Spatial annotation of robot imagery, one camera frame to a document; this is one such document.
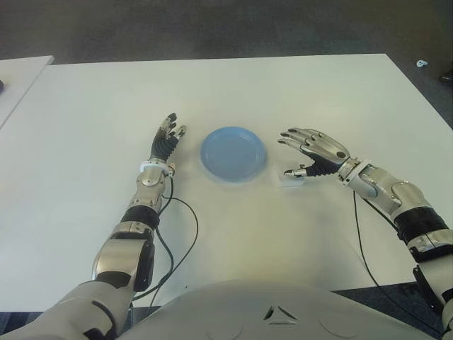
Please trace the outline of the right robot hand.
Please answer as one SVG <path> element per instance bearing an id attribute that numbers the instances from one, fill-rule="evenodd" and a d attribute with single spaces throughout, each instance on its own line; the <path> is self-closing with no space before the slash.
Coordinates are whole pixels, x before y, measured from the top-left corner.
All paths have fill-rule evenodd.
<path id="1" fill-rule="evenodd" d="M 313 161 L 310 166 L 300 166 L 284 172 L 285 176 L 315 177 L 331 175 L 350 158 L 349 151 L 337 140 L 314 129 L 290 128 L 280 133 L 279 144 L 301 152 Z"/>

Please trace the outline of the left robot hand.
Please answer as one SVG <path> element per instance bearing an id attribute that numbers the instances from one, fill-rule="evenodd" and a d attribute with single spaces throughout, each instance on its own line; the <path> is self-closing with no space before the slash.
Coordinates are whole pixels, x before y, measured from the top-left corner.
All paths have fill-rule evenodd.
<path id="1" fill-rule="evenodd" d="M 168 158 L 174 152 L 181 138 L 187 131 L 187 127 L 185 125 L 177 127 L 176 121 L 176 113 L 171 113 L 159 126 L 151 144 L 151 154 L 149 160 L 158 159 L 163 162 L 168 161 Z"/>

